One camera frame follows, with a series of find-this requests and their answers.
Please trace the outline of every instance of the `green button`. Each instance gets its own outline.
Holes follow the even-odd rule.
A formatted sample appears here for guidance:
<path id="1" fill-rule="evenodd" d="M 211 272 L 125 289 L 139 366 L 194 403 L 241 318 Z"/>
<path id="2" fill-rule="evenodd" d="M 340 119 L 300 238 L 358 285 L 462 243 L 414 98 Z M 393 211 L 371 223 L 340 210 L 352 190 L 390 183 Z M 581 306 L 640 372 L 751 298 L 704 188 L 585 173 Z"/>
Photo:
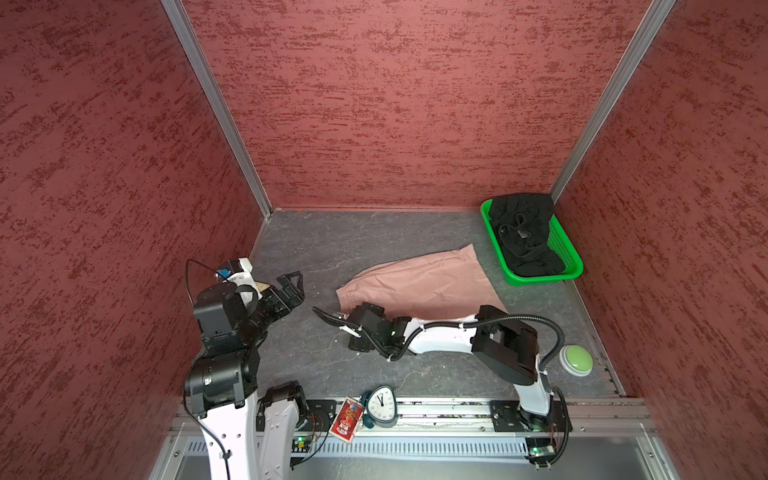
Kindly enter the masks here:
<path id="1" fill-rule="evenodd" d="M 565 350 L 565 358 L 574 370 L 589 372 L 592 370 L 592 355 L 579 345 L 571 345 Z"/>

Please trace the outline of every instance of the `green plastic basket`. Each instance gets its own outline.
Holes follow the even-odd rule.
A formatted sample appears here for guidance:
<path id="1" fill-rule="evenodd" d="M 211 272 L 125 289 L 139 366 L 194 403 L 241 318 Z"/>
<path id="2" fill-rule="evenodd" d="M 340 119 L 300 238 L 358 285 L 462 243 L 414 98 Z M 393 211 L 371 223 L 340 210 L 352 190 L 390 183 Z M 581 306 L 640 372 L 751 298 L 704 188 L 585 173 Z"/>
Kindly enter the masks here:
<path id="1" fill-rule="evenodd" d="M 491 228 L 491 218 L 488 215 L 488 211 L 491 209 L 491 200 L 486 200 L 483 205 L 480 206 L 480 213 L 482 219 L 485 221 L 485 228 L 488 230 L 488 235 L 491 237 L 491 243 L 496 250 L 496 256 L 499 263 L 502 265 L 502 272 L 504 273 L 504 279 L 510 285 L 533 285 L 534 283 L 549 283 L 558 282 L 559 280 L 572 280 L 584 271 L 584 263 L 581 261 L 581 257 L 576 253 L 573 243 L 568 239 L 568 235 L 563 231 L 558 219 L 552 215 L 552 220 L 549 220 L 549 241 L 547 245 L 554 250 L 556 254 L 565 263 L 565 270 L 559 275 L 547 275 L 547 276 L 517 276 L 515 275 L 507 263 L 504 261 L 504 255 L 502 255 L 502 249 L 498 246 L 496 235 Z"/>

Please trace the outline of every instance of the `alarm clock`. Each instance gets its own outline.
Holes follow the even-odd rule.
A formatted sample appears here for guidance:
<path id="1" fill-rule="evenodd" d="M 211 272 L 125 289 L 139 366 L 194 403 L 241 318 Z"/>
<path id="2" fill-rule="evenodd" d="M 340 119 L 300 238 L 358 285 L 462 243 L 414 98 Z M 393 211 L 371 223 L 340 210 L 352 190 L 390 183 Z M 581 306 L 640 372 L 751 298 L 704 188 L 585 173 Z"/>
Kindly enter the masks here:
<path id="1" fill-rule="evenodd" d="M 397 400 L 391 386 L 382 385 L 364 393 L 362 404 L 366 407 L 362 423 L 369 429 L 374 425 L 387 429 L 397 423 Z"/>

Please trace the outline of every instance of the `red card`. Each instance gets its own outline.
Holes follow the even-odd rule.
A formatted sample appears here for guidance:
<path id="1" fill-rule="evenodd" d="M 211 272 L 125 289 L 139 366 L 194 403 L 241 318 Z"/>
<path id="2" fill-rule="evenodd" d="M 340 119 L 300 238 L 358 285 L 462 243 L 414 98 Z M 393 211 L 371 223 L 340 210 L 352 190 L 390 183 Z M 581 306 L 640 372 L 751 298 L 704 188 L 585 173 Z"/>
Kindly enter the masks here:
<path id="1" fill-rule="evenodd" d="M 331 433 L 344 442 L 351 442 L 352 437 L 355 436 L 355 430 L 357 430 L 357 424 L 360 423 L 362 418 L 362 412 L 364 408 L 355 400 L 347 397 L 344 400 L 339 414 L 336 416 L 336 420 L 331 425 Z"/>

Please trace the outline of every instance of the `card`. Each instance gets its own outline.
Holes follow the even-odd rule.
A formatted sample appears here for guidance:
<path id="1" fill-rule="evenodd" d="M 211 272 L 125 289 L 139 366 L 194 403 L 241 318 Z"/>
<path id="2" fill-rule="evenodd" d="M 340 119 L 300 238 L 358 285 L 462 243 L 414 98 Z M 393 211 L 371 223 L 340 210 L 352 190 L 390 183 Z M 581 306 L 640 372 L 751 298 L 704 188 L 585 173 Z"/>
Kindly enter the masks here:
<path id="1" fill-rule="evenodd" d="M 347 397 L 341 405 L 336 420 L 331 425 L 331 434 L 339 437 L 344 442 L 351 442 L 355 436 L 357 424 L 360 423 L 364 408 L 361 404 Z"/>

